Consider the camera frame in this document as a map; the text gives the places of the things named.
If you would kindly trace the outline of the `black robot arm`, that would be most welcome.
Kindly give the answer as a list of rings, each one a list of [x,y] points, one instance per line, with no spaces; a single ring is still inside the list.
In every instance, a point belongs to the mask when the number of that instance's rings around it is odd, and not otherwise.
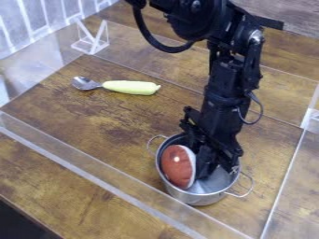
[[[254,90],[262,78],[259,61],[265,43],[257,18],[230,0],[126,0],[147,42],[167,53],[179,53],[198,41],[210,50],[210,80],[202,109],[184,108],[180,128],[187,146],[196,153],[196,178],[218,166],[237,167],[243,150],[235,136],[247,124],[250,104],[258,101]],[[163,45],[147,29],[142,10],[154,7],[164,14],[174,32],[186,40],[178,47]]]

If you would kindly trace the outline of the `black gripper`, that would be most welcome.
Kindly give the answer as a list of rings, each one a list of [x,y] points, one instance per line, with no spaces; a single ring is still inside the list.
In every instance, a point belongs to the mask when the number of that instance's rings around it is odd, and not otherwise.
[[[198,111],[183,108],[184,118],[179,127],[186,133],[187,146],[199,149],[196,154],[196,179],[207,178],[218,166],[233,171],[243,149],[237,141],[241,119],[233,106],[211,106],[206,103]]]

